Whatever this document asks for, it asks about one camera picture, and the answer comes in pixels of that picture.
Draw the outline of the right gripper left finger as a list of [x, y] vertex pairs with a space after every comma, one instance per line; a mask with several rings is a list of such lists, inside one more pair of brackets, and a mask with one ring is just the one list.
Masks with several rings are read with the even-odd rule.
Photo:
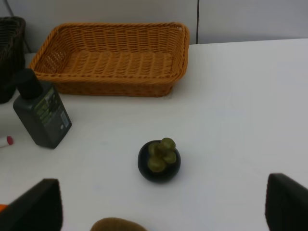
[[43, 179], [0, 212], [2, 231], [60, 231], [63, 206], [60, 183]]

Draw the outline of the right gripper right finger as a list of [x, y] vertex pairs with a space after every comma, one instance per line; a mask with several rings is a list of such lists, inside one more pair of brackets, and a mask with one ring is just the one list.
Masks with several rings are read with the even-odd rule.
[[270, 231], [307, 231], [308, 189], [285, 174], [271, 173], [265, 218]]

